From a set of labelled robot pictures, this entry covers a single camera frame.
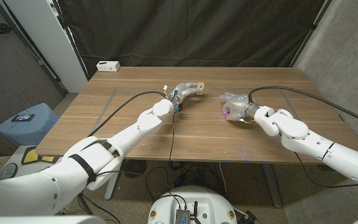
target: wooden table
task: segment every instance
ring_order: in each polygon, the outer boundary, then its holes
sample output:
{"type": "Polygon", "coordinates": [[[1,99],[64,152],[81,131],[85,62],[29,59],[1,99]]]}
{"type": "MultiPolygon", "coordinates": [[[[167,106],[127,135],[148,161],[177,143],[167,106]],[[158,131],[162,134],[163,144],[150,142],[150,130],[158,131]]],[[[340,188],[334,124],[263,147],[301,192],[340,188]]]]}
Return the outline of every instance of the wooden table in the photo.
{"type": "MultiPolygon", "coordinates": [[[[189,96],[175,115],[174,161],[298,164],[280,137],[266,135],[258,124],[224,119],[219,99],[224,92],[248,93],[251,89],[281,85],[321,93],[297,68],[122,67],[118,72],[96,72],[36,148],[37,154],[62,156],[76,142],[102,123],[118,106],[145,90],[162,91],[181,82],[204,82],[202,96],[189,96]]],[[[317,100],[283,90],[262,90],[253,95],[260,105],[283,108],[304,121],[311,130],[339,144],[358,150],[358,137],[336,111],[317,100]]],[[[109,138],[133,124],[146,109],[160,101],[158,94],[140,96],[123,107],[95,136],[109,138]]],[[[145,138],[127,159],[168,160],[172,119],[157,134],[145,138]]],[[[319,164],[302,156],[305,164],[319,164]]]]}

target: white wall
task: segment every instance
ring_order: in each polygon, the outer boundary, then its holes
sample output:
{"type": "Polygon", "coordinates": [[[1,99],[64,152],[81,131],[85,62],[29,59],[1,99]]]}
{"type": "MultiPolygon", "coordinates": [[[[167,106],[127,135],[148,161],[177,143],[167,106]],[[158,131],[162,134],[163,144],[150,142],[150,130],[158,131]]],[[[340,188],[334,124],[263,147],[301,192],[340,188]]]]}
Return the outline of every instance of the white wall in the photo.
{"type": "Polygon", "coordinates": [[[47,1],[5,0],[70,93],[79,93],[87,84],[84,71],[70,41],[47,1]]]}

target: black backdrop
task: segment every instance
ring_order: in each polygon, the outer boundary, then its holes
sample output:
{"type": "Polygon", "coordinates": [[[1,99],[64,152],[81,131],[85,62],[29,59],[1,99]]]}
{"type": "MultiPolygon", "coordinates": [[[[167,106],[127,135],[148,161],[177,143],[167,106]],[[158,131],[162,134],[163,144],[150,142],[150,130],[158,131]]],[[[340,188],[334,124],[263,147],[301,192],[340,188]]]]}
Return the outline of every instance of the black backdrop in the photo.
{"type": "Polygon", "coordinates": [[[59,0],[89,75],[122,66],[288,67],[324,0],[59,0]]]}

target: power strip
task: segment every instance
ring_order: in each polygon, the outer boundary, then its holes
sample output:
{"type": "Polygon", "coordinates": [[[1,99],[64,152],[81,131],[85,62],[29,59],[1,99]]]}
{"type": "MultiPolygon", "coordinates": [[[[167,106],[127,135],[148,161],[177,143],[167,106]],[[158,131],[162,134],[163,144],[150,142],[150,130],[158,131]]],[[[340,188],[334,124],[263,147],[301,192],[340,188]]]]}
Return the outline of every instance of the power strip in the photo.
{"type": "Polygon", "coordinates": [[[121,67],[119,62],[115,61],[100,61],[96,66],[101,72],[116,72],[121,67]]]}

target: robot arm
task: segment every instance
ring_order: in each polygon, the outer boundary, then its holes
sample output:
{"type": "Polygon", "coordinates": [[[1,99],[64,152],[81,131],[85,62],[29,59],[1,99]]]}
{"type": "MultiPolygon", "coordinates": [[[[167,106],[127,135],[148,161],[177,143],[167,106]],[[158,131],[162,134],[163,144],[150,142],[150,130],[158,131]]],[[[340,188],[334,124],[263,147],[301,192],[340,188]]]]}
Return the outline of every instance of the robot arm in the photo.
{"type": "Polygon", "coordinates": [[[225,93],[221,98],[227,100],[223,106],[226,119],[244,121],[250,117],[269,136],[280,134],[285,148],[313,157],[358,183],[357,151],[314,133],[286,110],[275,112],[268,106],[249,103],[247,95],[225,93]]]}
{"type": "Polygon", "coordinates": [[[184,97],[201,93],[199,84],[181,83],[170,96],[144,111],[137,121],[102,139],[85,138],[70,148],[60,163],[40,172],[0,181],[0,216],[54,215],[85,187],[95,190],[118,170],[122,160],[145,137],[155,134],[184,97]]]}

